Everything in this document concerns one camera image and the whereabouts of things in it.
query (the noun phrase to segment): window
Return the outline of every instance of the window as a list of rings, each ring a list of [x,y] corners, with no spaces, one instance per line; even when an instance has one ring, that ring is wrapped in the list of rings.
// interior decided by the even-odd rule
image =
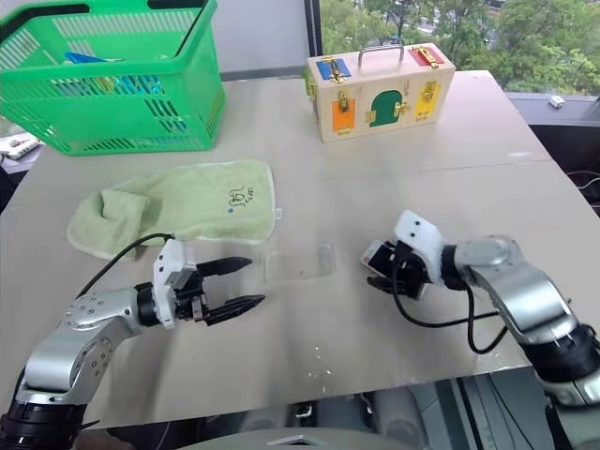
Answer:
[[[600,1],[318,0],[323,54],[435,42],[506,91],[600,94]]]

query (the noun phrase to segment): metal handle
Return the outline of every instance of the metal handle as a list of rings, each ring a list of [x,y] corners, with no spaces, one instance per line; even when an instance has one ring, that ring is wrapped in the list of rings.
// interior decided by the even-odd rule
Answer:
[[[400,49],[400,59],[398,59],[398,62],[401,63],[404,59],[404,46],[402,44],[380,45],[378,47],[366,47],[365,49],[361,50],[358,54],[358,67],[360,68],[363,65],[363,53],[380,52],[382,50],[392,49]]]

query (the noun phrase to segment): wooden box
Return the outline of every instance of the wooden box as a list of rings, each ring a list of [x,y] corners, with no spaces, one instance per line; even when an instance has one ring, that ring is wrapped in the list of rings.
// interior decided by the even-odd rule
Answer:
[[[434,44],[308,59],[305,81],[324,142],[435,122],[455,72]]]

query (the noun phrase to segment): basket handle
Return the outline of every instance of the basket handle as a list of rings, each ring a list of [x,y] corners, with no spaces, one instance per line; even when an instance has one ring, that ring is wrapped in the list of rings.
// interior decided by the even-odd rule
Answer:
[[[124,0],[83,0],[92,11],[123,11]],[[203,8],[208,0],[127,0],[127,5],[140,9]]]
[[[23,5],[0,20],[0,44],[21,28],[28,20],[40,16],[56,16],[63,14],[82,14],[102,10],[119,10],[123,8],[123,0],[65,0],[62,2],[37,3]],[[208,0],[129,0],[137,2],[140,7],[150,9],[204,8]]]

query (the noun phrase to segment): green door panel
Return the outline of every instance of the green door panel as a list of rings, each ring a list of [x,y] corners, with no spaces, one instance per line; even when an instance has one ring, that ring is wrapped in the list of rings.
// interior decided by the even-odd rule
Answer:
[[[397,122],[398,118],[394,117],[396,102],[402,104],[402,95],[398,91],[385,91],[376,96],[371,103],[371,110],[375,111],[375,120],[369,126],[378,127]]]

